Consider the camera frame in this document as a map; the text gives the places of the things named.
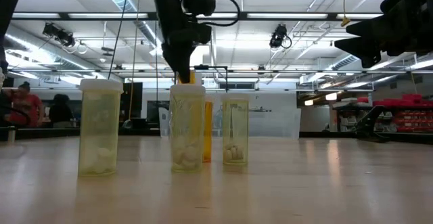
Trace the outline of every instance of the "plastic jar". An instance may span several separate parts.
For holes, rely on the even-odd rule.
[[[116,172],[120,94],[123,85],[116,81],[83,79],[81,110],[80,177]]]
[[[205,101],[203,162],[210,162],[212,160],[212,110],[214,103],[210,95],[206,95]]]
[[[170,144],[172,171],[196,172],[202,168],[204,95],[201,85],[170,88]]]
[[[227,93],[223,101],[223,163],[248,161],[248,95]]]

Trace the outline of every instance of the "black cable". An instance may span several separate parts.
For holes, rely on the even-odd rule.
[[[281,47],[283,47],[284,49],[289,49],[289,48],[292,47],[292,39],[289,36],[287,36],[287,35],[286,35],[286,38],[290,41],[290,45],[288,47],[285,47],[283,44],[281,44]]]
[[[237,4],[237,2],[235,0],[229,0],[229,1],[231,1],[236,6],[236,9],[237,9],[237,18],[236,18],[236,20],[234,20],[233,22],[231,22],[229,24],[217,24],[217,23],[214,23],[214,22],[203,22],[201,24],[220,26],[220,27],[228,27],[228,26],[233,26],[237,22],[239,22],[239,18],[241,16],[241,8],[240,8],[240,6]]]
[[[124,16],[124,11],[125,11],[126,6],[127,6],[127,1],[128,0],[124,0],[124,3],[123,3],[122,17],[120,18],[119,30],[118,30],[117,35],[116,35],[116,42],[114,44],[113,56],[112,56],[112,59],[111,59],[110,71],[108,72],[108,78],[107,79],[110,79],[111,71],[113,69],[114,56],[116,55],[117,42],[119,40],[120,31],[122,30],[123,16]]]

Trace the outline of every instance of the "desk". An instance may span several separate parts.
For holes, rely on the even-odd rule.
[[[170,172],[159,137],[120,137],[118,172],[77,180],[78,138],[0,149],[9,223],[431,223],[433,148],[354,139],[252,138],[249,165]]]

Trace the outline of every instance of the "ceiling light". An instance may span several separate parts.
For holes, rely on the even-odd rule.
[[[28,72],[8,72],[8,73],[13,75],[23,76],[29,79],[39,79],[37,76]]]
[[[121,13],[111,13],[111,14],[68,14],[70,18],[106,18],[106,19],[116,19],[116,18],[122,18]],[[136,18],[137,13],[127,13],[123,14],[123,18]],[[138,18],[148,18],[148,14],[138,14]]]
[[[268,13],[256,13],[247,14],[247,18],[290,18],[290,19],[326,19],[327,14],[268,14]]]
[[[202,19],[212,19],[212,18],[236,18],[237,14],[236,13],[215,13],[212,14],[211,16],[204,16],[204,15],[199,15],[197,16],[197,18]]]
[[[331,83],[326,83],[326,84],[321,85],[320,88],[326,89],[326,88],[331,87],[331,86],[332,86]]]
[[[337,93],[327,94],[326,100],[337,100]]]
[[[56,13],[14,13],[12,18],[60,18]]]
[[[312,99],[304,102],[304,105],[306,105],[306,106],[312,106],[313,104],[314,104],[314,102]]]
[[[384,78],[378,79],[378,80],[375,81],[375,83],[381,83],[381,82],[387,81],[388,79],[392,79],[392,78],[394,78],[395,76],[396,76],[396,75],[393,75],[393,76],[387,76],[387,77],[384,77]]]
[[[356,88],[356,87],[361,87],[368,84],[368,82],[358,82],[358,83],[351,83],[349,85],[346,85],[346,87],[348,88]]]
[[[346,14],[347,18],[353,18],[353,19],[371,19],[371,18],[377,18],[381,16],[382,14]],[[337,19],[343,19],[344,14],[337,14]]]
[[[409,69],[410,70],[415,70],[415,69],[420,69],[420,68],[425,68],[428,66],[433,66],[433,60],[428,60],[425,62],[418,62],[414,65],[410,65]]]

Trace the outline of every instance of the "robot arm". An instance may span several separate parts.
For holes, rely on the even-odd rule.
[[[189,57],[198,43],[210,41],[212,29],[198,24],[196,16],[211,15],[215,0],[154,0],[162,36],[164,59],[183,83],[189,82]]]
[[[360,58],[364,68],[380,62],[381,51],[389,56],[433,51],[433,0],[384,0],[380,9],[384,15],[346,28],[359,37],[335,41],[335,46]]]

